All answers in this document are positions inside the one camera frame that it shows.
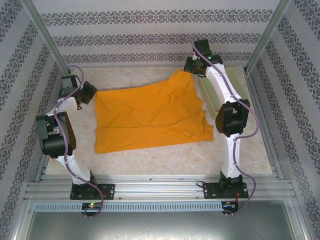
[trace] damask pattern stripe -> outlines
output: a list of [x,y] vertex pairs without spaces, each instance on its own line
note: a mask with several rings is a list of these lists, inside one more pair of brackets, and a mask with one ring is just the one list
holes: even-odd
[[304,16],[316,39],[320,41],[320,7],[315,0],[294,0],[294,4]]
[[305,145],[308,147],[308,152],[311,155],[313,165],[317,169],[317,173],[320,175],[320,143],[318,142],[318,138],[315,137],[315,131],[309,123],[304,107],[299,100],[295,87],[290,80],[274,43],[269,41],[265,46],[265,50],[268,53],[276,75],[279,78],[284,95],[291,107],[292,114],[295,117],[295,121],[300,129]]
[[[46,84],[44,93],[42,95],[42,98],[38,107],[38,111],[37,111],[37,116],[41,116],[46,113],[46,109],[49,105],[52,92],[55,88],[55,84],[57,82],[59,72],[60,72],[60,69],[58,65],[55,63],[51,71],[49,80]],[[6,235],[8,234],[10,223],[14,215],[14,210],[17,206],[18,197],[21,193],[21,187],[23,185],[23,181],[27,174],[30,160],[33,155],[34,147],[37,143],[37,137],[38,136],[36,131],[36,122],[34,121],[31,127],[31,131],[29,133],[29,136],[27,138],[27,142],[25,143],[25,148],[23,149],[21,160],[19,161],[18,168],[14,175],[14,181],[12,182],[12,187],[9,190],[7,201],[4,204],[4,211],[1,213],[0,239],[6,239],[7,237]]]
[[[264,92],[270,104],[273,117],[275,119],[277,128],[279,130],[279,134],[281,136],[281,140],[283,142],[285,151],[287,153],[289,162],[293,170],[293,174],[296,177],[296,180],[298,182],[298,187],[299,187],[299,190],[301,191],[301,195],[303,197],[303,202],[306,206],[306,210],[309,212],[310,220],[313,223],[313,227],[316,229],[315,234],[318,238],[320,238],[320,212],[318,211],[319,210],[318,206],[316,206],[317,204],[316,198],[313,196],[313,192],[310,189],[310,183],[308,182],[306,172],[304,168],[301,166],[300,157],[297,154],[295,144],[292,142],[287,123],[280,109],[276,94],[272,88],[268,73],[261,59],[258,60],[255,67],[262,81]],[[253,81],[253,84],[257,92],[257,87],[254,81]]]
[[19,12],[22,9],[22,4],[19,0],[7,0],[0,10],[0,43],[5,38],[11,25],[16,20]]
[[[208,39],[213,44],[256,44],[260,33],[197,33],[198,39]],[[118,35],[76,35],[56,36],[58,47],[112,46],[143,44],[187,44],[189,33],[165,34],[118,34]]]
[[0,180],[2,180],[2,175],[6,171],[6,165],[11,157],[11,152],[16,144],[21,126],[29,110],[29,106],[37,89],[38,82],[40,81],[49,55],[50,51],[47,46],[44,45],[40,51],[38,59],[35,62],[29,80],[24,87],[19,104],[13,114],[12,122],[9,124],[9,129],[6,131],[7,134],[3,138],[0,149]]
[[[248,61],[251,52],[217,52],[224,61]],[[64,55],[68,64],[135,63],[135,62],[183,62],[192,52],[111,53]]]
[[195,9],[42,13],[47,26],[163,24],[163,23],[267,23],[271,9]]
[[25,62],[30,48],[34,44],[38,31],[35,25],[30,21],[26,30],[23,33],[19,44],[16,46],[9,63],[6,65],[6,69],[3,71],[0,80],[0,111],[2,106],[5,105],[13,83],[16,81],[18,73],[21,70],[23,63]]
[[304,77],[307,87],[309,88],[315,103],[318,105],[320,110],[320,82],[319,73],[314,67],[313,62],[308,57],[305,48],[299,41],[299,38],[292,26],[290,25],[286,16],[284,16],[278,24],[278,30],[285,41],[291,56],[293,57],[295,64]]

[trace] orange cloth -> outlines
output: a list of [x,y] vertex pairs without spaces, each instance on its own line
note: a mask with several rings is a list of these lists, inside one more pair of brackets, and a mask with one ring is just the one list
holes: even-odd
[[98,91],[98,154],[213,140],[191,73],[147,86]]

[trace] perforated metal strip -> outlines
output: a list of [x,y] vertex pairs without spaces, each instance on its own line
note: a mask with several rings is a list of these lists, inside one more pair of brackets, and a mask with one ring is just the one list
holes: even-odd
[[[38,213],[71,213],[80,212],[81,206],[80,202],[39,202],[35,205],[34,211]],[[108,202],[103,205],[102,212],[206,212],[222,210],[220,201]]]

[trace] enclosure wall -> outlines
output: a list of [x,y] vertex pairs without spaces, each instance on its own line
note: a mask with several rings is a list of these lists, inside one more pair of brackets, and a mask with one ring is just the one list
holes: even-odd
[[35,0],[61,53],[82,67],[183,66],[188,36],[245,66],[279,0]]
[[41,158],[35,118],[61,83],[54,58],[17,0],[0,1],[0,239],[6,239]]
[[320,239],[320,1],[292,1],[251,72],[281,169]]

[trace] black mounting plate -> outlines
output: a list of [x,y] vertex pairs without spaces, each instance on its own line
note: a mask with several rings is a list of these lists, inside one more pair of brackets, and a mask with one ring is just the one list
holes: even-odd
[[[102,191],[103,194],[103,199],[104,200],[113,200],[115,196],[115,187],[116,185],[114,184],[98,184],[97,187]],[[96,197],[94,198],[88,198],[86,196],[81,196],[78,194],[74,194],[74,190],[71,189],[70,193],[70,199],[71,200],[100,200],[100,194],[97,194]]]
[[206,182],[202,187],[205,199],[235,199],[237,192],[239,199],[247,199],[249,197],[247,184],[244,182],[241,187],[226,189],[224,193],[222,193],[218,182]]

